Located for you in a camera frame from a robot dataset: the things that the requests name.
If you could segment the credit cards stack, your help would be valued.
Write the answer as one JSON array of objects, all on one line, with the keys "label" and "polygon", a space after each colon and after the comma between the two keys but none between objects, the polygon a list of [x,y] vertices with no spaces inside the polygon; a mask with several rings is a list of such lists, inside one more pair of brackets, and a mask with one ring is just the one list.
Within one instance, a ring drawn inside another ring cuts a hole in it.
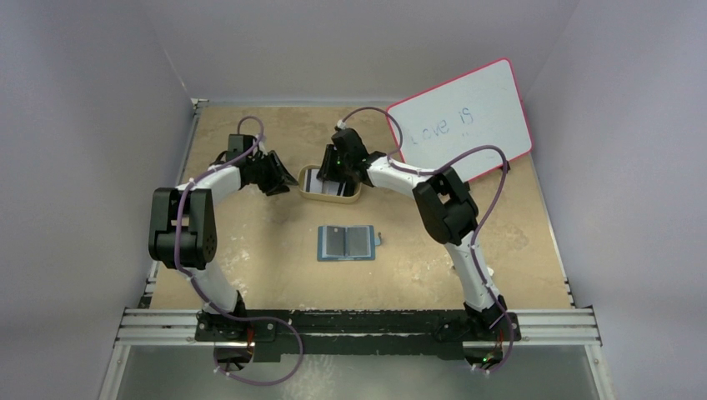
[{"label": "credit cards stack", "polygon": [[337,182],[319,178],[319,172],[318,168],[308,168],[305,171],[303,186],[305,193],[349,198],[358,190],[358,187],[353,182]]}]

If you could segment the tan oval tray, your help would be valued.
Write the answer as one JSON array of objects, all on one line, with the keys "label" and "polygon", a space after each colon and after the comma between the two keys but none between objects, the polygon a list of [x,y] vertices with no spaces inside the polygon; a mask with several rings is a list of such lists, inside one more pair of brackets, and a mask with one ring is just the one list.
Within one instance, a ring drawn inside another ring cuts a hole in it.
[{"label": "tan oval tray", "polygon": [[362,192],[358,183],[335,182],[317,178],[319,168],[315,165],[302,167],[298,173],[298,192],[307,200],[351,204]]}]

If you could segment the white grey credit card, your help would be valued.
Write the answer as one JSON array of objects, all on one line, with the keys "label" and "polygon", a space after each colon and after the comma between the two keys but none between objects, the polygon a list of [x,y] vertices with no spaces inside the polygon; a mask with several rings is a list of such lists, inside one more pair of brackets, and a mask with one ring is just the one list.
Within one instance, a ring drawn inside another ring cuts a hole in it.
[{"label": "white grey credit card", "polygon": [[323,230],[323,255],[343,258],[346,255],[346,228],[326,226]]}]

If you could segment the grey striped credit card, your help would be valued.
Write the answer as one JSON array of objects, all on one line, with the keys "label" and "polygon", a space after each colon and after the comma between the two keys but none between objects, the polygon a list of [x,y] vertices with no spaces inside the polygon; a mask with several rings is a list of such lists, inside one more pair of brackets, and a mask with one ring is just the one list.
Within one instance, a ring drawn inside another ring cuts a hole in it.
[{"label": "grey striped credit card", "polygon": [[353,258],[364,258],[370,253],[369,227],[349,227],[347,229],[347,251]]}]

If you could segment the blue card holder wallet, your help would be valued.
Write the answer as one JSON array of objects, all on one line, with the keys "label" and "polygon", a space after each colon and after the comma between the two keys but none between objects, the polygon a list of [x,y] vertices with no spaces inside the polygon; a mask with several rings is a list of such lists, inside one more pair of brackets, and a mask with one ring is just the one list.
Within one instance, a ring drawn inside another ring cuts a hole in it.
[{"label": "blue card holder wallet", "polygon": [[373,225],[318,227],[317,259],[319,262],[370,261],[382,244],[380,232]]}]

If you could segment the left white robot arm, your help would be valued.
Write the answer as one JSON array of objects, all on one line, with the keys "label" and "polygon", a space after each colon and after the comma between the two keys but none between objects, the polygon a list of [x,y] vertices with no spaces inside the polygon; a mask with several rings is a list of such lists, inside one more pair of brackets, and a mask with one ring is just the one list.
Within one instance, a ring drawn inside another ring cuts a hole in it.
[{"label": "left white robot arm", "polygon": [[256,322],[244,300],[217,266],[216,205],[249,186],[267,196],[286,193],[296,185],[274,151],[265,151],[264,135],[233,134],[217,163],[176,187],[153,192],[148,253],[177,271],[202,301],[201,324],[229,341],[243,338]]}]

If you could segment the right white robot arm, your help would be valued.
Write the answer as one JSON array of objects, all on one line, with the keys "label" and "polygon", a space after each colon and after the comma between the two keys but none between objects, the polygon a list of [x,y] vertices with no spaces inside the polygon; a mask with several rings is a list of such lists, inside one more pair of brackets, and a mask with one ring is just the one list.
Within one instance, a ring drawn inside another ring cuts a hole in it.
[{"label": "right white robot arm", "polygon": [[355,183],[385,188],[412,198],[427,234],[444,245],[459,276],[464,308],[469,315],[469,331],[487,339],[496,333],[501,321],[512,323],[508,308],[489,275],[478,235],[491,209],[480,217],[469,189],[453,169],[462,159],[483,150],[495,151],[501,158],[502,175],[491,203],[499,200],[508,173],[508,160],[494,145],[469,149],[435,170],[396,163],[383,152],[369,152],[352,128],[335,129],[331,137],[334,170]]}]

